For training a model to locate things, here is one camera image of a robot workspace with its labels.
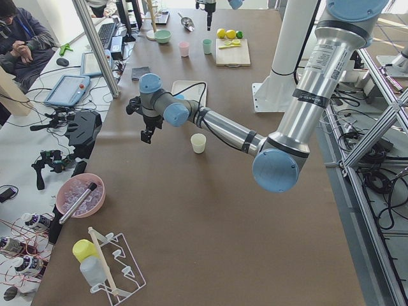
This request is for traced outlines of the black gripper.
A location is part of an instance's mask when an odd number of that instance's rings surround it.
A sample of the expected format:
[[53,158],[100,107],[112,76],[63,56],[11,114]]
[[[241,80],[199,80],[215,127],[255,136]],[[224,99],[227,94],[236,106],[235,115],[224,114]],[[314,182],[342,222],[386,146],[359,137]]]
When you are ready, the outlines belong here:
[[141,141],[151,144],[151,139],[156,128],[162,129],[163,117],[158,115],[155,117],[149,117],[144,115],[143,121],[145,123],[145,129],[140,132]]
[[216,0],[195,0],[196,9],[207,12],[207,30],[211,30],[212,14],[215,12]]

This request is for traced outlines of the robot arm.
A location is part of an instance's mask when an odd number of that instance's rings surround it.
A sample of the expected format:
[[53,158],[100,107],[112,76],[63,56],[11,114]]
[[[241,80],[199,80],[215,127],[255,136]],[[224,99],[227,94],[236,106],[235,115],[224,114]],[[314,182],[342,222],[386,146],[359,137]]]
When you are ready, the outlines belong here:
[[310,150],[309,139],[354,51],[372,41],[372,30],[385,1],[328,1],[317,24],[316,45],[279,127],[264,137],[195,100],[179,99],[162,87],[159,76],[140,78],[139,113],[150,142],[161,122],[179,127],[192,122],[230,147],[254,157],[252,174],[267,191],[282,193],[297,182]]
[[[216,0],[196,0],[195,8],[203,10],[207,14],[207,31],[211,30],[213,13],[216,10]],[[243,5],[242,0],[228,0],[228,4],[233,10],[239,9]]]

